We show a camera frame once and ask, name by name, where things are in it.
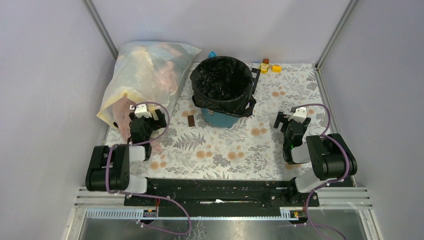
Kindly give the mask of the black trash bag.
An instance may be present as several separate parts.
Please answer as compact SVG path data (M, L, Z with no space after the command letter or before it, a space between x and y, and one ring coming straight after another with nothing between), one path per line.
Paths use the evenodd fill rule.
M193 90L192 101L207 109L236 118L250 117L256 99L251 69L231 56L215 56L200 62L189 79Z

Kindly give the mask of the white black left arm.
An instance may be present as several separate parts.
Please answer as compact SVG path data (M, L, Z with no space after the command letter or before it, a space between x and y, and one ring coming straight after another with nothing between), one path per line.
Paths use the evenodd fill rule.
M154 113L133 111L129 114L130 137L127 143L111 147L99 145L93 148L85 177L88 191L136 194L136 199L144 206L152 204L155 192L148 187L145 177L130 173L130 164L149 160L152 154L152 135L166 129L170 115L156 109Z

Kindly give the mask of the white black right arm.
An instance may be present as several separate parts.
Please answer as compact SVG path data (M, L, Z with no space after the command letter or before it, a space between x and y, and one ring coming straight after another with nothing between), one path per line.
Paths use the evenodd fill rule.
M282 154L289 165L311 164L311 169L293 178L287 188L287 201L301 205L307 194L357 173L355 157L339 133L305 136L311 122L307 105L293 108L290 114L278 112L274 128L283 134Z

